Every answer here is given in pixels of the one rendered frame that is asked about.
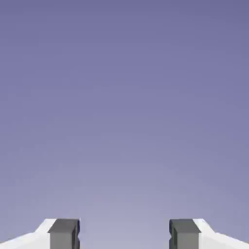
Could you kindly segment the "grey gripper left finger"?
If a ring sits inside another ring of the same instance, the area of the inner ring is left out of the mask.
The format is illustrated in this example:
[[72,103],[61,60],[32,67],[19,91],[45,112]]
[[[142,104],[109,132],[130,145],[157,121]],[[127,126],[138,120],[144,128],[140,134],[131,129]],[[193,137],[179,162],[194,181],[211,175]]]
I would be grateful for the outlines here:
[[46,218],[34,232],[0,243],[0,249],[80,249],[80,219]]

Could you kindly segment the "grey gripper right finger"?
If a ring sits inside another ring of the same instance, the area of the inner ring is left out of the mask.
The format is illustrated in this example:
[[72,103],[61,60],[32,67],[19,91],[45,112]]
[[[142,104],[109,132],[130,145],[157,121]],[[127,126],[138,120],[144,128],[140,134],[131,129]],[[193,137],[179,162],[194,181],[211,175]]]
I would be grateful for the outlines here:
[[170,219],[169,249],[249,249],[249,243],[215,232],[203,218]]

